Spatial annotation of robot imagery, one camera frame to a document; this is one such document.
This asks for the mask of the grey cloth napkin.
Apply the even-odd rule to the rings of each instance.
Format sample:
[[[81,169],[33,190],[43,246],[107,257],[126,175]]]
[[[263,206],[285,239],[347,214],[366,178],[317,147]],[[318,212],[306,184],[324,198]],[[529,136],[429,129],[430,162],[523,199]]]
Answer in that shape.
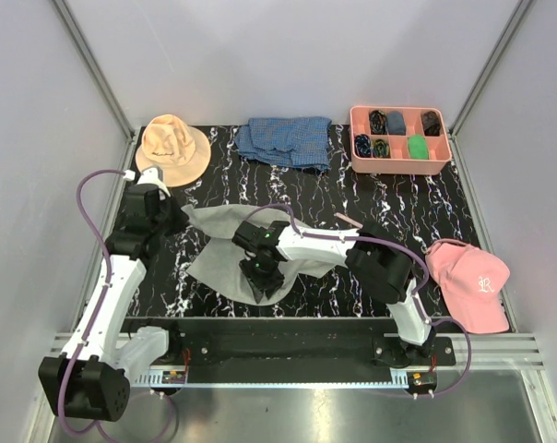
[[[284,275],[282,286],[270,297],[255,300],[253,289],[239,267],[245,258],[243,249],[231,239],[244,220],[256,226],[267,228],[273,221],[288,221],[288,213],[277,209],[255,212],[256,207],[242,204],[229,204],[196,208],[190,204],[182,207],[190,224],[209,237],[207,245],[194,259],[187,273],[220,295],[247,305],[274,305],[291,291],[300,274],[319,279],[335,266],[314,260],[295,260],[278,266]]]

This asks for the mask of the pink handled knife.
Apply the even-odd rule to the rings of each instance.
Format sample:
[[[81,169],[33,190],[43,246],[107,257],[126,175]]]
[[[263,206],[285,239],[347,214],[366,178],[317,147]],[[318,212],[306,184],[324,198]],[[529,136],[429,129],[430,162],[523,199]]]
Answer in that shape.
[[[345,214],[336,212],[336,213],[335,213],[335,216],[336,216],[337,218],[339,218],[340,220],[342,220],[342,221],[344,221],[344,222],[350,224],[351,226],[356,227],[357,229],[361,229],[361,228],[363,227],[362,223],[360,223],[359,221],[353,220],[351,217],[349,217],[349,216],[347,216],[347,215],[345,215]]]

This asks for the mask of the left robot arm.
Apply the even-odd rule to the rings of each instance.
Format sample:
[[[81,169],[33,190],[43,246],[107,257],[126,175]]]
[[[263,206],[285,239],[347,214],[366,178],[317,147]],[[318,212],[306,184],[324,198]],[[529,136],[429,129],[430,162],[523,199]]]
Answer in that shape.
[[[148,267],[165,240],[188,225],[161,168],[119,174],[130,184],[123,193],[126,211],[109,236],[94,234],[102,260],[92,296],[62,351],[44,358],[38,369],[46,399],[62,424],[70,418],[119,420],[132,383],[156,360],[173,365],[183,352],[181,341],[158,327],[142,327],[126,344],[117,343]]]

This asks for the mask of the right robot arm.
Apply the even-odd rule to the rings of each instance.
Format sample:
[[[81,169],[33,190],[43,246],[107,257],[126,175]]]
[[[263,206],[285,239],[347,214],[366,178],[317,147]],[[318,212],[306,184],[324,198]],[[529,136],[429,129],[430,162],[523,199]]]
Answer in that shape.
[[[281,262],[312,260],[349,270],[364,293],[387,306],[397,325],[398,352],[404,363],[424,365],[435,354],[435,331],[419,291],[430,273],[424,259],[403,245],[381,239],[376,225],[329,231],[274,221],[256,227],[243,221],[232,242],[246,252],[240,269],[256,302],[284,283]]]

